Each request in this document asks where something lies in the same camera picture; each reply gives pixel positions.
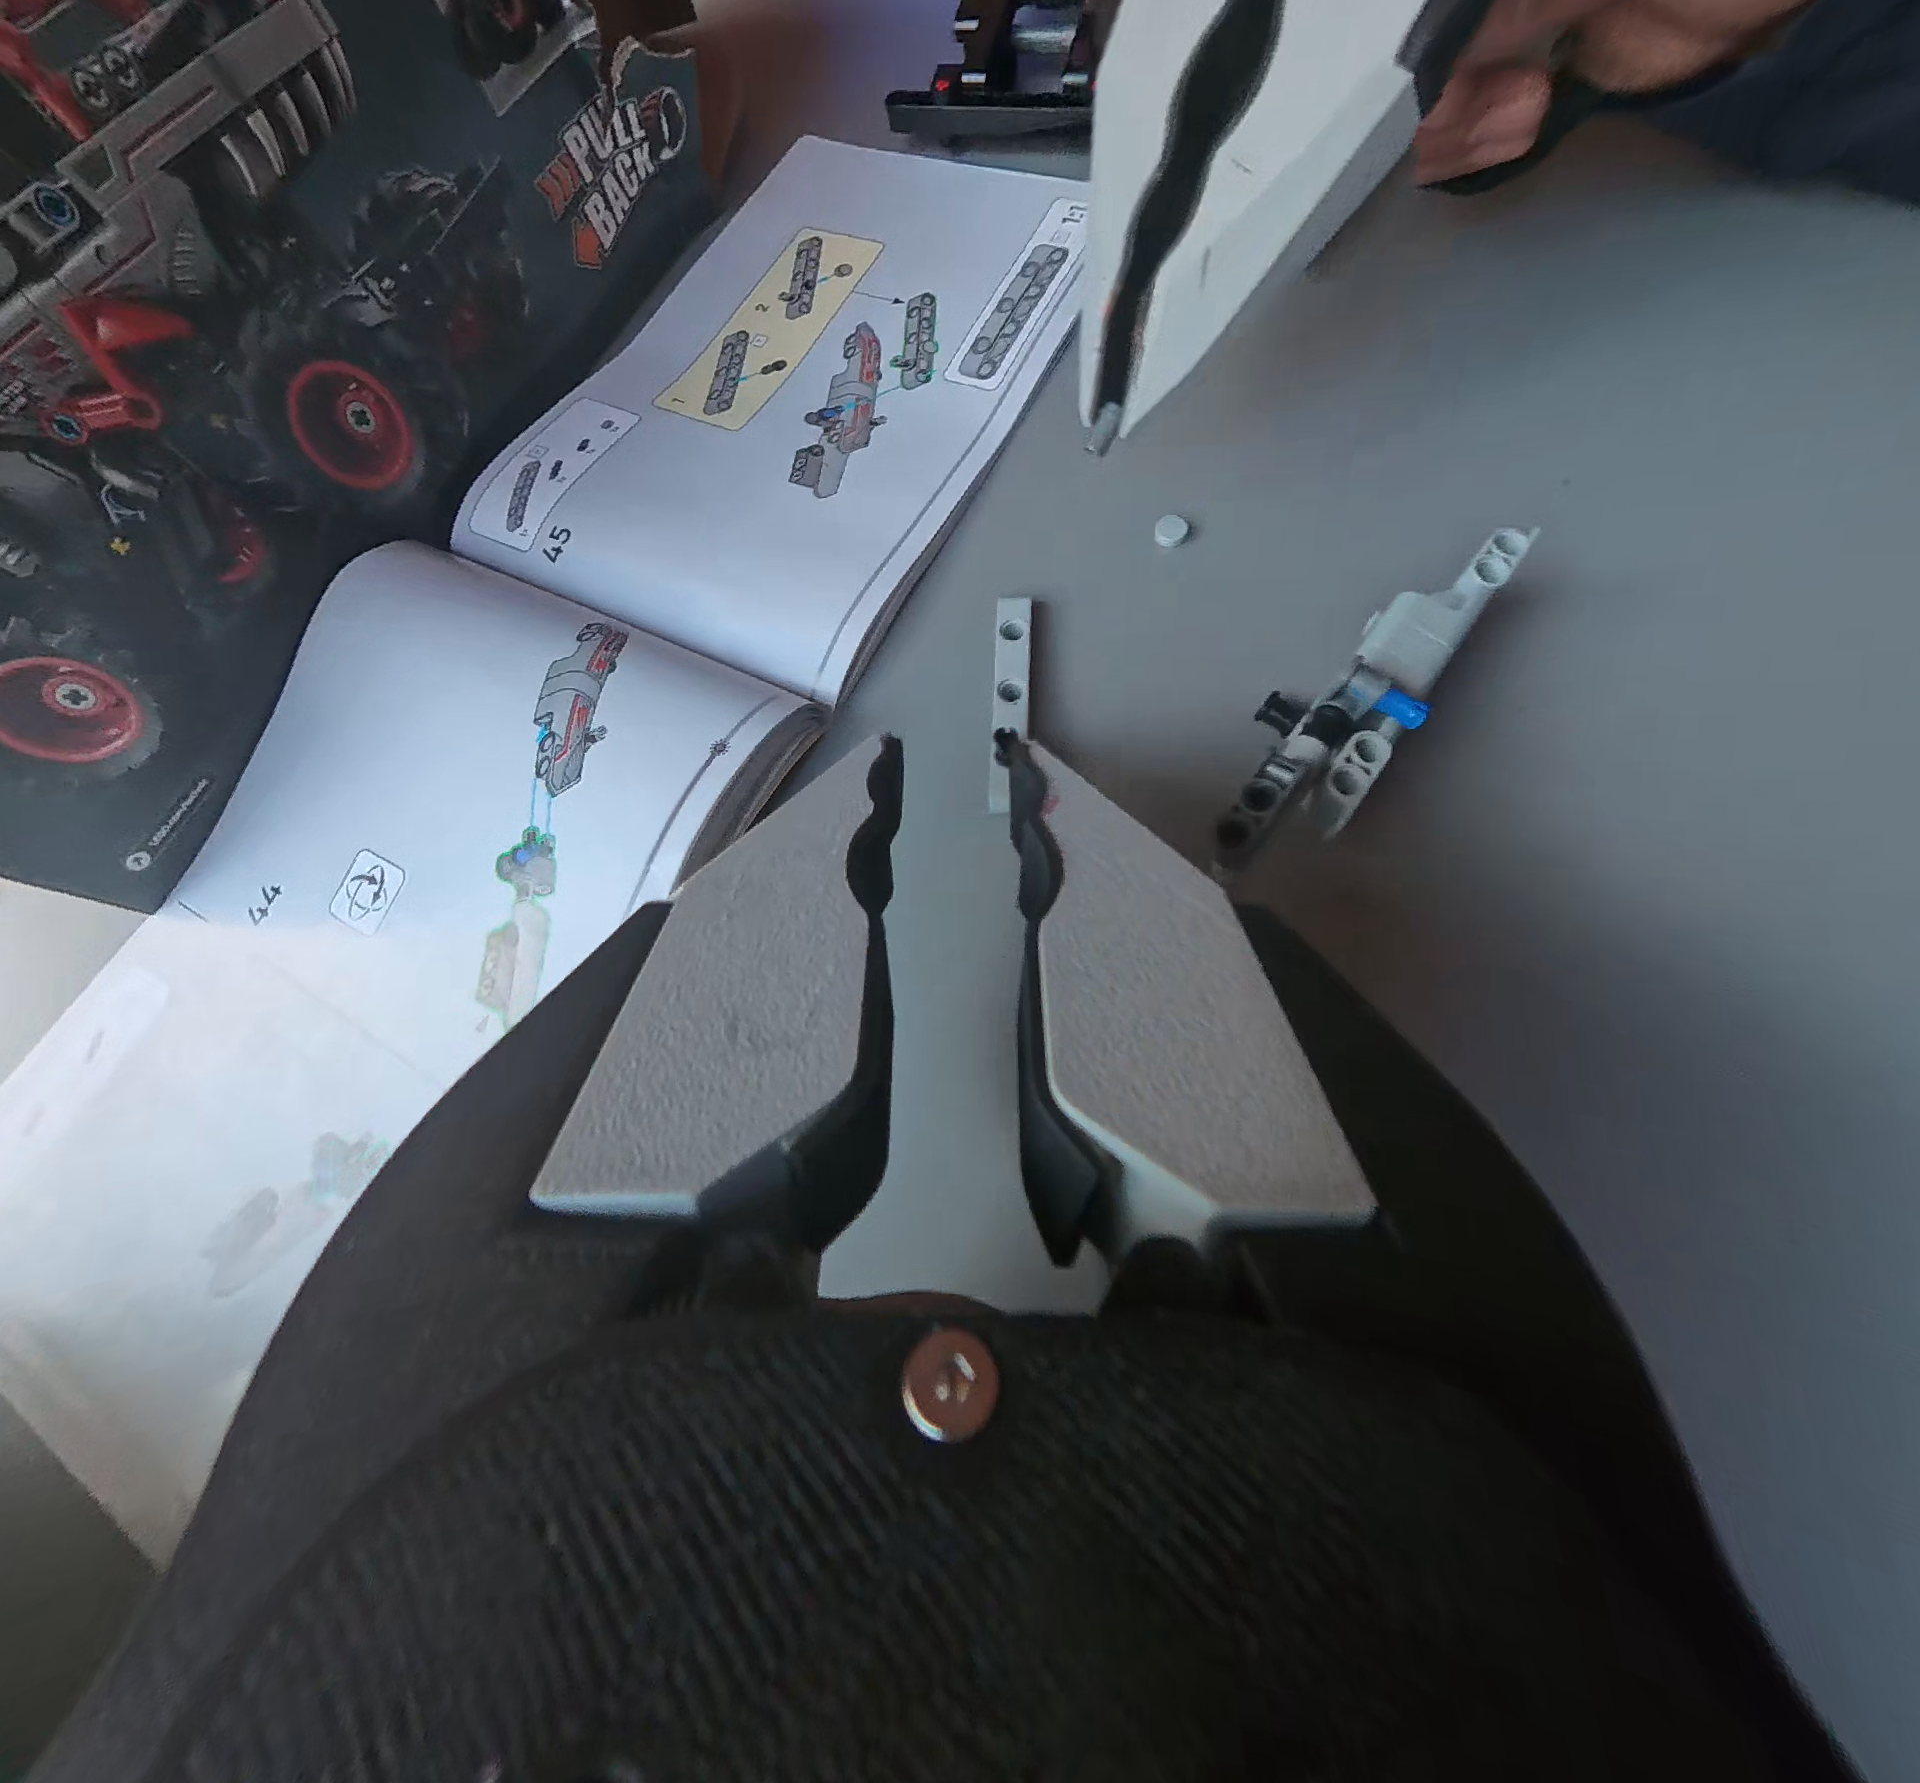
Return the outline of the monster truck lego box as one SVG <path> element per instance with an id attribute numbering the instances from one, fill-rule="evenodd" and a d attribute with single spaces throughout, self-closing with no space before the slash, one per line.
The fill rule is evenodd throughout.
<path id="1" fill-rule="evenodd" d="M 152 911 L 334 575 L 708 222 L 694 0 L 1 0 L 3 879 Z"/>

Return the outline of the person's right forearm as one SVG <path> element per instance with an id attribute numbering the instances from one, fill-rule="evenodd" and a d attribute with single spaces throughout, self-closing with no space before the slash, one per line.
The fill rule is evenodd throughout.
<path id="1" fill-rule="evenodd" d="M 1917 204 L 1917 0 L 1813 0 L 1766 48 L 1625 106 L 1737 170 Z"/>

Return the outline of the grey lego sub-assembly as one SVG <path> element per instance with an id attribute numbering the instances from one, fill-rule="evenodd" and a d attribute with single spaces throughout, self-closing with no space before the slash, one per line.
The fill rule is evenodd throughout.
<path id="1" fill-rule="evenodd" d="M 1316 695 L 1269 691 L 1273 740 L 1212 831 L 1212 877 L 1239 881 L 1285 826 L 1331 839 L 1379 784 L 1397 742 L 1429 715 L 1432 691 L 1487 607 L 1538 541 L 1501 525 L 1440 591 L 1403 591 L 1373 612 L 1343 675 Z"/>

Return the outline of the light grey lego beam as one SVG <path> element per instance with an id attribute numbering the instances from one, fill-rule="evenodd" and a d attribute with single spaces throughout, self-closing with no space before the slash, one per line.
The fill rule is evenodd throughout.
<path id="1" fill-rule="evenodd" d="M 1030 594 L 1003 594 L 993 617 L 993 683 L 989 713 L 986 813 L 1007 816 L 1013 808 L 1011 765 L 1003 742 L 1030 737 L 1036 603 Z"/>

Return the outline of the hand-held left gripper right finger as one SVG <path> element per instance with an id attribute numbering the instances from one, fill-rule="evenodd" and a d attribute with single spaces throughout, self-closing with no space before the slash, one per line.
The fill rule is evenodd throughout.
<path id="1" fill-rule="evenodd" d="M 1020 1185 L 1054 1266 L 1356 1232 L 1379 1200 L 1224 892 L 1049 750 L 1013 765 Z"/>

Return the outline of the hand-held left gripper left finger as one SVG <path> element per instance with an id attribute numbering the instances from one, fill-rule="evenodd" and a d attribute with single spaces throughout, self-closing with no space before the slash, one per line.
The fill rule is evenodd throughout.
<path id="1" fill-rule="evenodd" d="M 890 1153 L 902 795 L 900 740 L 872 736 L 681 882 L 537 1205 L 869 1202 Z"/>

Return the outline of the black lego chassis assembly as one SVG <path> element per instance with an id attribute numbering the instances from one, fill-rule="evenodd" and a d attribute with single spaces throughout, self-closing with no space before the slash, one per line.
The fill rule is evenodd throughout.
<path id="1" fill-rule="evenodd" d="M 1090 134 L 1106 0 L 957 0 L 952 52 L 921 88 L 892 91 L 888 129 L 923 144 Z"/>

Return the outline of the lego instruction booklet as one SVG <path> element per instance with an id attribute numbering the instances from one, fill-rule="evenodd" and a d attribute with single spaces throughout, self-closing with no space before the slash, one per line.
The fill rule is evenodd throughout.
<path id="1" fill-rule="evenodd" d="M 349 562 L 203 846 L 3 1081 L 3 1402 L 168 1562 L 431 1103 L 811 748 L 1069 342 L 1090 188 L 799 138 Z"/>

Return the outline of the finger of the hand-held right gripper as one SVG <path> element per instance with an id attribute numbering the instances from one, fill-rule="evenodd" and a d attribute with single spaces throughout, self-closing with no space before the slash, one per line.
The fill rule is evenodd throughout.
<path id="1" fill-rule="evenodd" d="M 1090 116 L 1081 406 L 1150 404 L 1147 345 L 1212 160 L 1265 73 L 1285 0 L 1106 0 Z"/>
<path id="2" fill-rule="evenodd" d="M 1285 0 L 1270 60 L 1223 140 L 1147 345 L 1145 415 L 1187 378 L 1274 270 L 1303 264 L 1413 132 L 1397 51 L 1425 0 Z"/>

